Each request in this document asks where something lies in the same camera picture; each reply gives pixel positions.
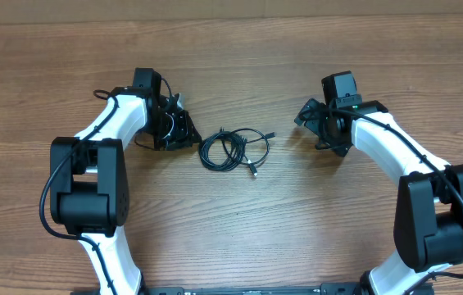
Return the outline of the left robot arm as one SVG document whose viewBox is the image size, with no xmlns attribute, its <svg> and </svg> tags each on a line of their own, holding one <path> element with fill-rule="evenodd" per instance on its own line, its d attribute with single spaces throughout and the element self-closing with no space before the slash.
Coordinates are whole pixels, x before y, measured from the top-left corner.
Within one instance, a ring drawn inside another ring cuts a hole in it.
<svg viewBox="0 0 463 295">
<path fill-rule="evenodd" d="M 85 129 L 57 137 L 50 147 L 50 175 L 39 203 L 43 227 L 74 240 L 87 252 L 98 277 L 97 294 L 148 294 L 125 235 L 129 178 L 125 149 L 139 134 L 152 151 L 174 151 L 200 143 L 182 94 L 162 93 L 166 80 L 138 68 L 129 86 L 94 95 L 106 106 Z"/>
</svg>

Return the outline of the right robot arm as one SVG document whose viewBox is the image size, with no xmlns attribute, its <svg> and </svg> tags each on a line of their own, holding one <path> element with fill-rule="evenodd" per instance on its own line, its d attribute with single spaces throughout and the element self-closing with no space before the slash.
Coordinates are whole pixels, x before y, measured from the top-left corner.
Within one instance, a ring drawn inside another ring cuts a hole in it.
<svg viewBox="0 0 463 295">
<path fill-rule="evenodd" d="M 323 283 L 321 294 L 432 294 L 437 277 L 463 279 L 463 164 L 452 165 L 408 135 L 380 102 L 364 101 L 352 72 L 321 80 L 295 118 L 318 150 L 356 148 L 397 185 L 394 253 L 355 283 Z"/>
</svg>

